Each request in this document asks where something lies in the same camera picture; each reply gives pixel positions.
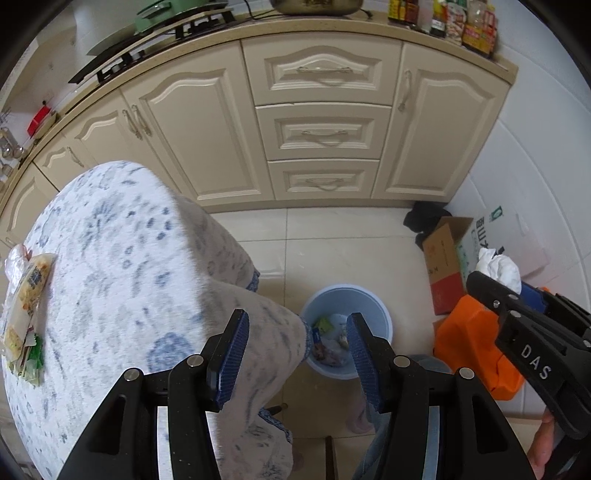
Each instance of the white tissue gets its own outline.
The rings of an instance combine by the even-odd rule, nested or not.
[[[481,248],[478,252],[476,270],[502,283],[515,293],[521,293],[521,276],[519,267],[506,255],[495,255],[494,248]]]

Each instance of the drawer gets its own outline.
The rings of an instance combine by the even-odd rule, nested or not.
[[[291,33],[243,40],[255,105],[392,105],[402,42],[371,35]]]
[[[282,160],[269,163],[277,200],[368,199],[378,160]]]
[[[379,159],[391,107],[296,103],[256,108],[267,160]]]

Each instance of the cardboard box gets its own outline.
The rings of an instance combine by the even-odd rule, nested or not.
[[[550,260],[522,214],[511,205],[499,205],[475,216],[457,246],[464,285],[478,262],[481,248],[495,248],[512,259],[521,277],[540,271]]]
[[[450,313],[464,295],[456,245],[470,228],[469,217],[443,217],[423,242],[425,263],[436,315]]]

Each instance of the kitchen counter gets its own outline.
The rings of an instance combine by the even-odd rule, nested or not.
[[[124,83],[136,78],[163,63],[176,59],[183,55],[213,47],[231,41],[243,40],[246,38],[259,37],[263,35],[295,33],[306,31],[344,32],[366,35],[377,35],[385,38],[393,38],[405,42],[415,43],[439,50],[451,56],[468,61],[481,69],[487,70],[495,76],[506,81],[510,85],[515,82],[517,66],[503,59],[496,57],[494,61],[485,59],[463,47],[453,45],[445,40],[411,30],[407,27],[397,26],[388,21],[384,12],[373,12],[374,16],[368,19],[364,12],[357,12],[349,17],[273,17],[268,20],[251,21],[246,16],[238,17],[238,20],[246,20],[244,23],[227,30],[217,31],[195,38],[185,43],[176,44],[168,49],[159,52],[136,66],[121,73],[113,80],[102,86],[95,80],[87,81],[86,85],[80,88],[80,92],[73,97],[60,112],[61,120],[32,148],[21,168],[12,175],[7,189],[0,200],[0,212],[4,209],[10,194],[17,185],[22,173],[29,163],[41,151],[52,138],[55,137],[66,125],[75,119],[80,113],[96,103],[108,93],[121,87]]]

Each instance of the light blue trash bin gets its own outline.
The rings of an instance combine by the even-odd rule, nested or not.
[[[386,305],[373,293],[357,285],[339,284],[323,288],[310,297],[300,313],[300,317],[313,326],[320,317],[328,317],[336,327],[332,334],[337,336],[347,317],[361,312],[371,332],[392,343],[392,319]],[[318,362],[313,355],[307,362],[318,373],[330,378],[350,380],[357,378],[357,370],[349,353],[342,367],[330,367]]]

